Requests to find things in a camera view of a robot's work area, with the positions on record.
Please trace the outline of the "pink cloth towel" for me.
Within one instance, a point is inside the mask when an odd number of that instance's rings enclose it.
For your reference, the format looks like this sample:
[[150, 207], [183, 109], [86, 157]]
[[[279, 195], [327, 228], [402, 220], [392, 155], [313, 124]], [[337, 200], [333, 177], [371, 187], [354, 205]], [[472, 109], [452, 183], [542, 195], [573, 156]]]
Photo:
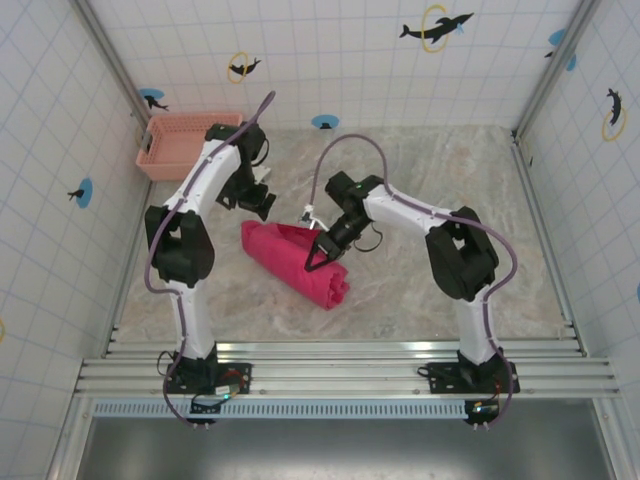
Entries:
[[305, 263], [320, 230], [289, 224], [244, 221], [245, 253], [266, 271], [325, 310], [340, 305], [349, 292], [348, 270], [338, 262], [309, 272]]

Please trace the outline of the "pink plastic basket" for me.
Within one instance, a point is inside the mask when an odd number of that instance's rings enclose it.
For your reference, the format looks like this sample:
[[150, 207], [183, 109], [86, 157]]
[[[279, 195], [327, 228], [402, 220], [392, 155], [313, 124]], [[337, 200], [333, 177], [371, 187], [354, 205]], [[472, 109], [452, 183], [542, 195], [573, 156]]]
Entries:
[[177, 113], [153, 116], [143, 134], [136, 165], [153, 182], [184, 180], [216, 123], [238, 126], [240, 113]]

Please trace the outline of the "blue circle shark sticker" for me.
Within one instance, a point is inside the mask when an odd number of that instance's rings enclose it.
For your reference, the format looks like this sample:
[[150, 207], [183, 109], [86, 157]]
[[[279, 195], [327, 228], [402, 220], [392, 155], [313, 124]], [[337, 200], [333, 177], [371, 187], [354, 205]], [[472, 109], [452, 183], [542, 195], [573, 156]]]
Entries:
[[162, 103], [162, 100], [165, 97], [165, 93], [162, 90], [155, 88], [141, 88], [139, 90], [139, 94], [150, 110], [169, 110], [169, 106]]

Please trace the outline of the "blue circle seal sticker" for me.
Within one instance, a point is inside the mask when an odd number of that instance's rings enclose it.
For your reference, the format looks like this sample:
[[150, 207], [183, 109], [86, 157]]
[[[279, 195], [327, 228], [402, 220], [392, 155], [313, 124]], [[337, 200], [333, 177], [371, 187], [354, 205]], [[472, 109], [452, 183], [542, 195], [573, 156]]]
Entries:
[[80, 181], [79, 186], [71, 192], [67, 193], [70, 201], [74, 201], [80, 209], [86, 209], [93, 197], [93, 181], [86, 177]]

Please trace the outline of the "grey metal panel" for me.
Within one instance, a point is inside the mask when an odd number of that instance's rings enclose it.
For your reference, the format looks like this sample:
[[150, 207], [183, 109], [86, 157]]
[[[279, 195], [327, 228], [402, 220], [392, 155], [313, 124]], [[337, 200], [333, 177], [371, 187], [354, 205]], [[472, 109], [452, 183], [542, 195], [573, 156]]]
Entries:
[[78, 480], [614, 480], [590, 412], [520, 408], [496, 429], [442, 420], [99, 419]]

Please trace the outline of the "blue patch sticker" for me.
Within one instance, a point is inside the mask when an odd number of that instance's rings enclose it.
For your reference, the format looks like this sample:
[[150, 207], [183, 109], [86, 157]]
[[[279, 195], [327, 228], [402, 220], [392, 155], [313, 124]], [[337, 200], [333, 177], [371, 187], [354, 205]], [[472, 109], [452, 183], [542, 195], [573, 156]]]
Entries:
[[[548, 43], [551, 45], [552, 50], [549, 51], [546, 55], [545, 58], [549, 59], [553, 56], [554, 52], [555, 52], [555, 48], [559, 46], [559, 44], [561, 43], [561, 41], [563, 40], [565, 35], [565, 29], [560, 29], [557, 30], [555, 32], [553, 32], [549, 37], [548, 37]], [[576, 52], [573, 52], [571, 54], [571, 57], [568, 60], [568, 63], [566, 65], [566, 70], [568, 72], [571, 72], [575, 69], [577, 64], [577, 55]]]

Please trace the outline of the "aluminium front frame rails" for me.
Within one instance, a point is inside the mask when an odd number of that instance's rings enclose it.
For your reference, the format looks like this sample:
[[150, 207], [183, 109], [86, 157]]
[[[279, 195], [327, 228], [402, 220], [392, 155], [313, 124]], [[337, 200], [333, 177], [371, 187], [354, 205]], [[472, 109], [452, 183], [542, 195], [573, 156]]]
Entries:
[[[158, 342], [115, 342], [105, 357], [83, 361], [76, 383], [85, 397], [157, 397], [164, 365]], [[616, 398], [609, 360], [580, 351], [574, 339], [506, 340], [505, 356], [517, 371], [518, 399]], [[408, 399], [429, 388], [417, 370], [453, 361], [454, 341], [221, 342], [224, 363], [252, 364], [250, 398]]]

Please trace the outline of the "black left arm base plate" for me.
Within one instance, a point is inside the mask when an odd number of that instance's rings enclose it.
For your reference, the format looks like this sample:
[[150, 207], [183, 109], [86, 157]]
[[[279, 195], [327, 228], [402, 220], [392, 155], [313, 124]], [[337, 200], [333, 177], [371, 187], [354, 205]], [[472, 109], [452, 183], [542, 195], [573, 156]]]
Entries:
[[167, 381], [167, 391], [193, 395], [224, 395], [234, 391], [248, 394], [251, 374], [250, 363], [183, 359]]

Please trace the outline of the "aluminium left side rail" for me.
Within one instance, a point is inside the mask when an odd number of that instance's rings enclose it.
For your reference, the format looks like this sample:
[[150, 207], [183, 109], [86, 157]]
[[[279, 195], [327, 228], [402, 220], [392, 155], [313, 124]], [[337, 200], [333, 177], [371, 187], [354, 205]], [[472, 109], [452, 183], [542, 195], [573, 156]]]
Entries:
[[109, 345], [111, 343], [112, 334], [118, 329], [122, 312], [126, 303], [128, 291], [131, 284], [131, 278], [133, 276], [135, 265], [137, 261], [139, 243], [143, 234], [143, 218], [144, 212], [149, 200], [150, 195], [153, 192], [153, 183], [150, 180], [145, 180], [143, 183], [143, 189], [136, 204], [134, 210], [133, 224], [129, 240], [126, 243], [126, 248], [123, 254], [123, 263], [114, 290], [114, 296], [112, 304], [107, 317], [107, 324], [103, 331], [103, 342], [99, 348], [98, 357], [104, 358], [108, 352]]

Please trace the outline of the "aluminium rail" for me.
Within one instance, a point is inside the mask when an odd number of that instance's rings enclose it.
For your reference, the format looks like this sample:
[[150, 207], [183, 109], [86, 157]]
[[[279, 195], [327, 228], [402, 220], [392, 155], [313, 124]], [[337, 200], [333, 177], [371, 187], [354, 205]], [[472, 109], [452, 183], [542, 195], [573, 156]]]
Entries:
[[153, 183], [150, 180], [145, 180], [143, 183], [143, 189], [136, 204], [134, 210], [133, 224], [129, 240], [126, 243], [126, 248], [123, 254], [123, 263], [114, 290], [114, 296], [112, 304], [107, 317], [107, 324], [103, 331], [103, 342], [99, 348], [98, 357], [104, 358], [108, 352], [109, 345], [111, 343], [112, 334], [118, 329], [122, 312], [126, 303], [128, 291], [131, 284], [131, 278], [133, 276], [135, 265], [137, 261], [139, 243], [143, 234], [143, 218], [144, 212], [149, 200], [150, 195], [153, 192]]
[[529, 165], [521, 148], [522, 141], [516, 137], [514, 132], [511, 132], [511, 140], [512, 157], [524, 190], [524, 195], [530, 210], [537, 239], [542, 250], [546, 269], [559, 306], [560, 314], [563, 318], [564, 330], [563, 333], [559, 335], [559, 339], [571, 339], [577, 345], [577, 352], [582, 357], [588, 357], [589, 352], [585, 348], [584, 342], [581, 338], [578, 325], [576, 323], [574, 309], [571, 305], [571, 300], [562, 276], [560, 265], [556, 258], [547, 225], [543, 217], [541, 203], [531, 179]]

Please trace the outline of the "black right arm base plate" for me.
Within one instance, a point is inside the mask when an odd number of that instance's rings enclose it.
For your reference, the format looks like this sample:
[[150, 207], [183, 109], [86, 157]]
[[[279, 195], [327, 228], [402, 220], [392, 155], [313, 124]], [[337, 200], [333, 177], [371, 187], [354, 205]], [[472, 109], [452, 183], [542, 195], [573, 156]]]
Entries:
[[429, 362], [417, 369], [419, 376], [426, 379], [432, 394], [497, 394], [521, 391], [516, 372], [509, 375], [500, 363], [488, 371], [478, 370], [475, 365], [463, 367], [458, 362]]

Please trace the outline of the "aluminium left corner post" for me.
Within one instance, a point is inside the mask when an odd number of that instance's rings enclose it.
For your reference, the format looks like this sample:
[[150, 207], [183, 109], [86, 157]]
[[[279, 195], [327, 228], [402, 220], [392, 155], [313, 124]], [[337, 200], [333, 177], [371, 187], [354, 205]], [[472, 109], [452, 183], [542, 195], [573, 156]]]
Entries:
[[69, 2], [107, 69], [113, 76], [120, 92], [124, 95], [131, 115], [140, 127], [145, 128], [150, 120], [147, 107], [143, 103], [124, 63], [110, 41], [93, 7], [90, 5], [89, 0], [69, 0]]

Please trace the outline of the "aluminium corner post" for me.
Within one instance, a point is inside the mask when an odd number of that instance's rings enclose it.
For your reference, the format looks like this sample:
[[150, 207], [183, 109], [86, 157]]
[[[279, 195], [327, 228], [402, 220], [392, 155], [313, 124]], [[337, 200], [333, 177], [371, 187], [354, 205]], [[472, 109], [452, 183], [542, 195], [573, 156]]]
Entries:
[[69, 2], [107, 69], [113, 76], [120, 92], [124, 95], [131, 115], [140, 127], [145, 128], [150, 120], [147, 107], [143, 103], [124, 63], [110, 41], [93, 7], [90, 5], [89, 0], [69, 0]]
[[512, 136], [516, 144], [525, 139], [542, 107], [553, 92], [557, 82], [566, 71], [569, 60], [576, 53], [580, 39], [599, 9], [603, 0], [579, 0], [575, 13], [565, 28], [560, 42], [555, 46], [550, 63], [536, 84], [531, 97], [518, 121]]

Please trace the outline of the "aluminium right side rail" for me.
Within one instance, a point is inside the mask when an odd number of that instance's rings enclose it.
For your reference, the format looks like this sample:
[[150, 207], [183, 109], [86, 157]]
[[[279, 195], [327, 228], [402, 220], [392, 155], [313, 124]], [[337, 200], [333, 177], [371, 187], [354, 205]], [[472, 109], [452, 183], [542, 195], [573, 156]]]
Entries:
[[512, 157], [524, 190], [524, 195], [530, 210], [537, 239], [542, 250], [546, 269], [559, 306], [560, 314], [563, 318], [564, 330], [563, 333], [559, 335], [559, 339], [571, 339], [577, 345], [577, 352], [582, 357], [588, 357], [589, 352], [585, 348], [584, 342], [581, 338], [578, 325], [576, 323], [574, 309], [571, 305], [571, 300], [562, 276], [560, 265], [556, 258], [547, 225], [543, 217], [541, 203], [531, 179], [529, 165], [521, 148], [522, 141], [516, 137], [514, 132], [511, 132], [511, 140]]

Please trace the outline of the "aluminium right corner post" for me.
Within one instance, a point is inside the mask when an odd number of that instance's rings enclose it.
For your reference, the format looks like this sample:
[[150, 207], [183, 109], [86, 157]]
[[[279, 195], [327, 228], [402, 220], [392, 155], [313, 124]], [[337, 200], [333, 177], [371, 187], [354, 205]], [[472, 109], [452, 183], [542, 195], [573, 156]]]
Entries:
[[525, 139], [542, 107], [553, 92], [557, 82], [566, 71], [569, 60], [576, 53], [580, 39], [599, 9], [603, 0], [579, 0], [575, 13], [565, 28], [560, 42], [555, 46], [550, 63], [536, 84], [531, 97], [518, 121], [512, 136], [516, 144]]

